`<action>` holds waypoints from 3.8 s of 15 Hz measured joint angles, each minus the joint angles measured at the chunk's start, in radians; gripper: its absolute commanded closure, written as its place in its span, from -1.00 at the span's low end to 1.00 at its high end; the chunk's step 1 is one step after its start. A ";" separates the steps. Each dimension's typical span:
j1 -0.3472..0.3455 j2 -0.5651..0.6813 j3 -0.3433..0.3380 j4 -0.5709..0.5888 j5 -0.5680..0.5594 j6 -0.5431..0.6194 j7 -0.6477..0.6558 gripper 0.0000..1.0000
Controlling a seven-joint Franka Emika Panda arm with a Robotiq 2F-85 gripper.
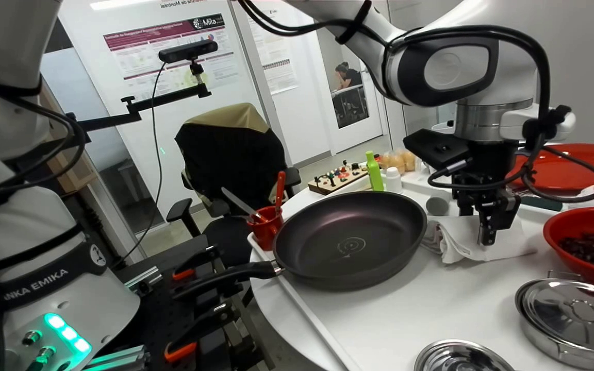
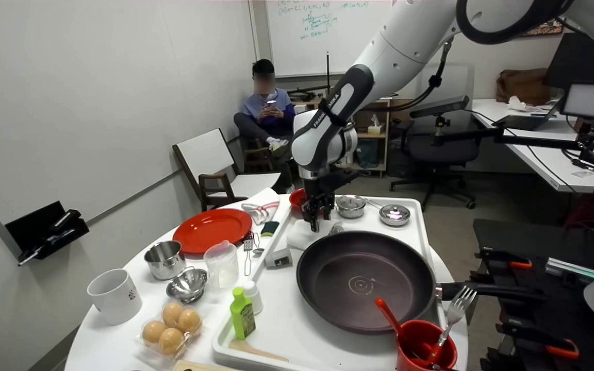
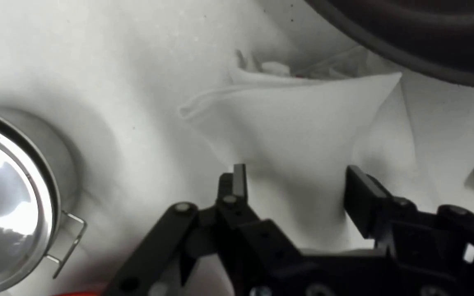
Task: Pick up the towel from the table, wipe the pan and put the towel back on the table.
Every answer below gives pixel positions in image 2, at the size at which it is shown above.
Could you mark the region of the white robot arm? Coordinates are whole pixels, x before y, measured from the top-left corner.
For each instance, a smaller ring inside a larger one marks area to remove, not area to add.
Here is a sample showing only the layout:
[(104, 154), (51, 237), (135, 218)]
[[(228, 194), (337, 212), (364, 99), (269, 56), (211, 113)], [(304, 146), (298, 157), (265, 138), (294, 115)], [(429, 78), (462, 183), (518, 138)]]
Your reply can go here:
[(291, 155), (305, 185), (304, 218), (317, 230), (335, 191), (352, 179), (339, 161), (358, 146), (351, 118), (406, 87), (457, 33), (506, 43), (558, 17), (594, 42), (594, 0), (394, 0), (391, 17), (312, 112), (295, 118)]

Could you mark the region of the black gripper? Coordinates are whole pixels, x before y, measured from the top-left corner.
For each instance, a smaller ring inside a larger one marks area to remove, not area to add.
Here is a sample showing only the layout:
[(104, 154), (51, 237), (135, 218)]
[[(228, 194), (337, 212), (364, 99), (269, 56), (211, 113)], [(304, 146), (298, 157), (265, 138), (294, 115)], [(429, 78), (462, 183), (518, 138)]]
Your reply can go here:
[(309, 225), (312, 231), (319, 230), (319, 222), (331, 218), (331, 210), (335, 206), (335, 192), (331, 177), (305, 179), (305, 197), (301, 202), (301, 216)]

